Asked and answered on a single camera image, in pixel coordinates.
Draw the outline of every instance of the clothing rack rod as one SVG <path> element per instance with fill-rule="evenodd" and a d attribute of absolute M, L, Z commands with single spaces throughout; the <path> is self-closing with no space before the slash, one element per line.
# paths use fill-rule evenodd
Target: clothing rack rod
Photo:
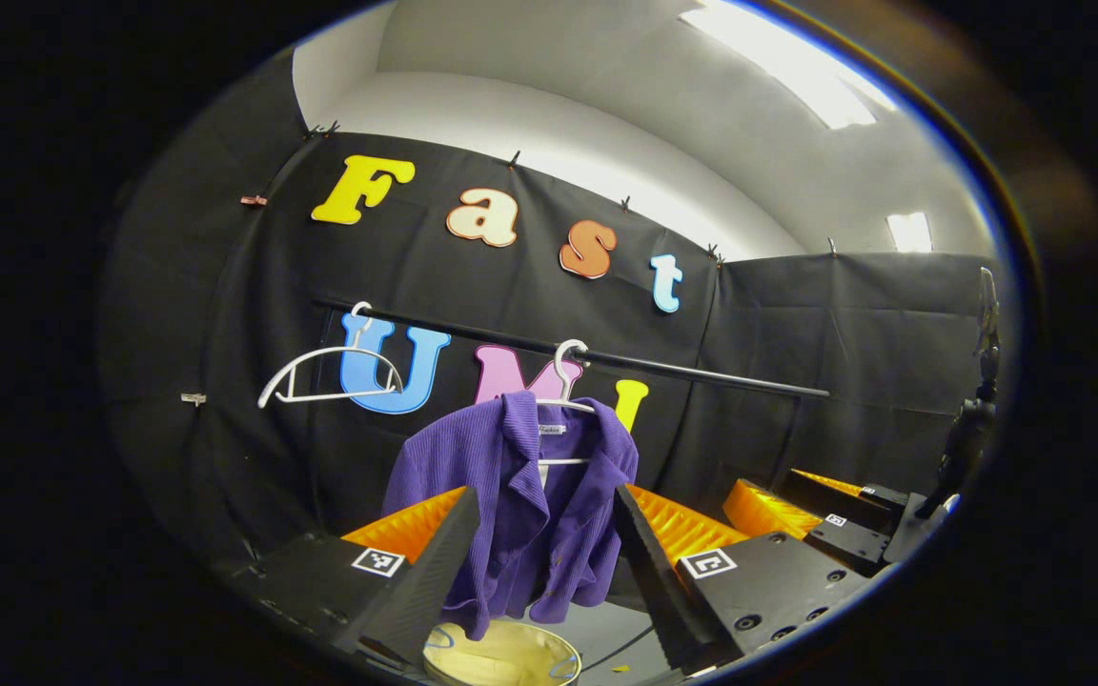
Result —
<path fill-rule="evenodd" d="M 350 308 L 354 307 L 352 304 L 345 304 L 340 303 L 340 301 L 332 300 L 314 300 L 314 303 L 317 305 L 324 305 L 325 307 L 343 310 L 344 312 L 349 312 Z M 558 351 L 558 344 L 556 342 L 545 342 L 545 340 L 537 340 L 535 338 L 524 338 L 523 336 L 502 334 L 502 331 L 489 330 L 486 328 L 448 324 L 448 322 L 423 320 L 423 318 L 414 318 L 396 313 L 389 313 L 384 312 L 384 310 L 378 310 L 376 307 L 363 307 L 359 314 L 382 318 L 382 320 L 392 322 L 393 324 L 404 324 L 406 326 L 441 330 L 445 334 L 462 336 L 464 338 L 472 338 L 475 340 L 485 340 L 485 342 L 489 344 L 500 344 L 501 346 L 509 346 L 533 352 L 545 352 L 547 356 L 551 356 L 554 351 Z M 763 391 L 766 392 L 766 394 L 803 395 L 811 396 L 811 398 L 828 398 L 829 396 L 828 391 L 820 391 L 818 387 L 791 386 L 788 383 L 775 383 L 772 381 L 760 381 L 759 379 L 731 376 L 731 374 L 727 373 L 683 368 L 682 366 L 675 364 L 656 363 L 650 360 L 614 356 L 609 352 L 598 352 L 596 350 L 587 350 L 585 352 L 582 350 L 572 350 L 570 357 L 579 360 L 585 360 L 590 363 L 613 366 L 613 368 L 648 371 L 660 374 L 660 376 L 684 379 L 684 381 L 697 381 L 702 383 L 714 383 L 714 385 L 718 386 L 744 387 L 744 390 L 750 391 Z"/>

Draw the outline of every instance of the yellow basket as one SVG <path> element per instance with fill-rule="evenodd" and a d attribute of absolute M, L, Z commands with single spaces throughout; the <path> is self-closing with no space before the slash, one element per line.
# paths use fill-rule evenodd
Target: yellow basket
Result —
<path fill-rule="evenodd" d="M 557 633 L 495 620 L 480 641 L 439 625 L 423 649 L 426 672 L 448 686 L 565 686 L 583 670 L 579 651 Z"/>

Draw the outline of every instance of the white plastic hanger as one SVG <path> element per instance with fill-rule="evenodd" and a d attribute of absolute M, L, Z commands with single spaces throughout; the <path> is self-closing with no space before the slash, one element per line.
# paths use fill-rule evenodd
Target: white plastic hanger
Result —
<path fill-rule="evenodd" d="M 358 310 L 362 307 L 371 307 L 369 303 L 358 303 L 350 310 L 350 316 L 358 316 Z M 257 407 L 265 407 L 266 403 L 269 403 L 270 395 L 277 395 L 283 403 L 311 403 L 311 401 L 335 401 L 339 398 L 358 398 L 361 395 L 383 395 L 392 394 L 396 392 L 397 394 L 404 394 L 405 386 L 401 383 L 401 374 L 396 371 L 395 366 L 388 358 L 380 356 L 379 352 L 373 352 L 367 350 L 367 348 L 358 348 L 358 339 L 362 338 L 362 331 L 371 328 L 372 318 L 367 317 L 367 324 L 362 325 L 362 328 L 354 335 L 354 344 L 350 346 L 336 346 L 333 348 L 321 348 L 320 350 L 313 350 L 311 352 L 305 352 L 305 355 L 299 356 L 295 359 L 289 361 L 282 370 L 273 374 L 273 379 L 270 379 L 270 383 L 266 383 L 265 391 L 261 391 L 260 398 L 257 400 Z M 295 395 L 295 368 L 300 366 L 302 361 L 309 360 L 317 356 L 326 356 L 328 352 L 362 352 L 363 356 L 371 356 L 372 358 L 382 361 L 382 363 L 388 364 L 388 381 L 384 382 L 384 387 L 379 391 L 360 391 L 357 394 L 323 394 L 323 395 Z M 289 382 L 287 383 L 287 395 L 274 394 L 274 387 L 278 387 L 279 381 L 282 381 L 283 376 L 288 376 Z"/>
<path fill-rule="evenodd" d="M 571 348 L 579 348 L 580 350 L 583 350 L 584 352 L 587 351 L 587 345 L 586 344 L 584 344 L 580 339 L 571 338 L 571 339 L 568 339 L 568 340 L 562 340 L 561 346 L 558 346 L 558 350 L 554 351 L 553 355 L 552 355 L 552 369 L 553 369 L 553 372 L 558 374 L 558 379 L 561 379 L 561 398 L 558 398 L 558 400 L 552 400 L 552 398 L 540 400 L 540 398 L 537 398 L 537 404 L 538 405 L 558 405 L 558 407 L 562 407 L 562 408 L 582 409 L 582 412 L 584 412 L 584 413 L 591 413 L 591 414 L 594 415 L 596 413 L 595 408 L 589 407 L 589 405 L 584 405 L 582 403 L 572 403 L 570 401 L 570 391 L 571 391 L 571 386 L 574 386 L 574 382 L 572 382 L 571 379 L 569 376 L 567 376 L 567 370 L 562 369 L 561 358 L 562 358 L 562 356 L 565 356 L 567 355 L 567 350 L 570 350 Z M 589 364 L 591 364 L 591 363 L 589 363 L 589 361 L 583 361 L 583 366 L 589 366 Z M 591 461 L 591 460 L 580 459 L 580 458 L 571 458 L 571 459 L 563 459 L 563 460 L 538 460 L 537 464 L 544 464 L 544 465 L 580 465 L 580 464 L 587 464 L 589 461 Z"/>

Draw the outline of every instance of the purple shirt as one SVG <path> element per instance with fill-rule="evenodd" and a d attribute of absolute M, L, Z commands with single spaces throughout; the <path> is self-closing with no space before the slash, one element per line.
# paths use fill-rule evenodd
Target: purple shirt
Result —
<path fill-rule="evenodd" d="M 505 394 L 459 409 L 419 430 L 401 448 L 384 496 L 389 516 L 471 486 L 480 527 L 444 605 L 444 621 L 480 641 L 492 617 L 541 625 L 567 619 L 571 603 L 604 603 L 621 539 L 613 524 L 616 487 L 632 483 L 638 451 L 613 408 L 537 405 L 530 391 Z M 540 435 L 540 425 L 565 426 Z M 587 464 L 546 465 L 538 460 L 589 458 Z"/>

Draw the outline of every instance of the ceiling light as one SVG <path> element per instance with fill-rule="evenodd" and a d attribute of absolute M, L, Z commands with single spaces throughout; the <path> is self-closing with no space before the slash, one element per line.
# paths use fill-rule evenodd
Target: ceiling light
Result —
<path fill-rule="evenodd" d="M 703 0 L 702 4 L 701 10 L 684 12 L 680 19 L 765 69 L 828 128 L 875 123 L 875 114 L 855 91 L 888 112 L 897 109 L 882 90 L 849 66 L 784 26 L 737 5 L 716 0 Z"/>
<path fill-rule="evenodd" d="M 927 213 L 888 214 L 892 239 L 901 252 L 929 252 L 934 244 L 929 237 Z"/>

